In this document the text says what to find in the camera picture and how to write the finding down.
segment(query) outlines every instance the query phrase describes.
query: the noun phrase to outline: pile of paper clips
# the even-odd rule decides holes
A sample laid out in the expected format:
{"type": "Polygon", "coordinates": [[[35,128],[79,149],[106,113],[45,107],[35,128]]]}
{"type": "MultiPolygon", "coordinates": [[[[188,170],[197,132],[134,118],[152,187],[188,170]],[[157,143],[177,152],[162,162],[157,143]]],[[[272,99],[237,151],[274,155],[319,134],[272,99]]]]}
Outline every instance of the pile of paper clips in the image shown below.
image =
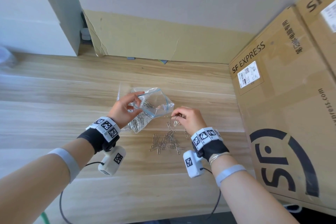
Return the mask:
{"type": "MultiPolygon", "coordinates": [[[[177,120],[174,121],[174,127],[176,127],[177,124],[179,124],[179,122],[177,120]]],[[[160,154],[161,150],[165,150],[167,148],[170,148],[170,149],[176,149],[177,154],[180,155],[181,150],[186,151],[187,149],[180,147],[180,143],[175,138],[174,133],[176,132],[176,130],[172,126],[171,119],[169,119],[169,122],[167,122],[167,126],[170,130],[169,130],[168,133],[165,134],[165,136],[163,137],[161,142],[159,142],[160,135],[157,135],[157,134],[153,135],[153,142],[152,142],[152,145],[151,145],[149,151],[156,150],[157,154],[160,154]]],[[[190,140],[190,137],[189,137],[186,130],[184,131],[184,134],[185,134],[186,138],[190,140]]]]}

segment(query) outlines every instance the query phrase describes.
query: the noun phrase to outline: forearm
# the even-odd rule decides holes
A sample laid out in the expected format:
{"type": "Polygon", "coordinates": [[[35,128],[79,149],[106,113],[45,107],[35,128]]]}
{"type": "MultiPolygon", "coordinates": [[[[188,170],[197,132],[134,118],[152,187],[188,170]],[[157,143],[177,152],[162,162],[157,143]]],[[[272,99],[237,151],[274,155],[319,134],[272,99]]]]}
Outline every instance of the forearm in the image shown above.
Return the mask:
{"type": "MultiPolygon", "coordinates": [[[[211,169],[216,177],[238,164],[230,155],[218,157],[211,169]]],[[[265,188],[246,171],[225,178],[220,187],[237,223],[298,223],[265,188]]]]}
{"type": "MultiPolygon", "coordinates": [[[[82,169],[94,155],[85,139],[62,147],[82,169]]],[[[3,223],[33,223],[69,184],[69,169],[55,154],[44,155],[0,180],[0,216],[3,223]]]]}

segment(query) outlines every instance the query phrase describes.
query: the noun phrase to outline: bracelet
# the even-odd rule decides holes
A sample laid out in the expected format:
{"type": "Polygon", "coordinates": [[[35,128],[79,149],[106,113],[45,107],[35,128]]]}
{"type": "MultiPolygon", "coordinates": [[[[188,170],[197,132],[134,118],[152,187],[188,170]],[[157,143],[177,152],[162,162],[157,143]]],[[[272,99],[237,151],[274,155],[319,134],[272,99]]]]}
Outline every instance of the bracelet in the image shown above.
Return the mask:
{"type": "Polygon", "coordinates": [[[227,178],[228,176],[234,174],[238,171],[246,171],[245,167],[242,165],[234,165],[232,167],[229,167],[228,169],[223,170],[219,175],[216,177],[216,183],[218,187],[221,187],[221,182],[227,178]]]}
{"type": "Polygon", "coordinates": [[[209,159],[209,165],[211,166],[212,162],[214,162],[214,160],[215,160],[216,158],[218,158],[218,157],[220,157],[220,156],[223,156],[223,155],[231,155],[231,154],[230,154],[228,151],[227,151],[227,152],[220,153],[220,154],[217,154],[217,155],[215,155],[215,156],[213,156],[213,157],[211,157],[211,158],[209,159]]]}
{"type": "Polygon", "coordinates": [[[68,151],[62,148],[56,148],[55,150],[52,150],[48,154],[56,154],[63,159],[65,164],[68,166],[68,169],[70,172],[70,183],[72,183],[72,181],[76,178],[76,176],[81,171],[78,166],[77,161],[73,158],[73,156],[71,156],[71,154],[68,151]]]}

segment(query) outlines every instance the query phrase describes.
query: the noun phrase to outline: person's right hand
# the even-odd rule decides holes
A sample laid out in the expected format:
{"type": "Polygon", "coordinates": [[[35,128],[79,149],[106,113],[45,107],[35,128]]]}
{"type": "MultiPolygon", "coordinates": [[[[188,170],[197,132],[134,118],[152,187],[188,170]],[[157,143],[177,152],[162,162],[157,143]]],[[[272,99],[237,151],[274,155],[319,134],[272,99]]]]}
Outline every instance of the person's right hand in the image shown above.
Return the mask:
{"type": "Polygon", "coordinates": [[[201,112],[198,109],[181,106],[176,108],[171,116],[172,120],[177,120],[190,135],[193,135],[201,128],[207,127],[207,124],[203,120],[201,112]]]}

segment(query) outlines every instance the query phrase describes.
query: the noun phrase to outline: clear plastic bag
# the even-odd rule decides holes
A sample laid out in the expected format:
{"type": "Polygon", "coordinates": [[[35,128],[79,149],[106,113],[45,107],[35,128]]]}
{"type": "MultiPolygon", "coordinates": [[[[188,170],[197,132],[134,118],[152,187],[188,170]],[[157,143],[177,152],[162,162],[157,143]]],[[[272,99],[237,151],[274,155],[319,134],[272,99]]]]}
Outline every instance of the clear plastic bag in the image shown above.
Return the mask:
{"type": "Polygon", "coordinates": [[[124,129],[140,132],[152,119],[164,116],[174,110],[174,103],[162,92],[160,88],[133,87],[128,92],[145,91],[139,95],[141,104],[138,107],[135,103],[130,103],[135,109],[141,108],[142,113],[137,115],[124,129]]]}

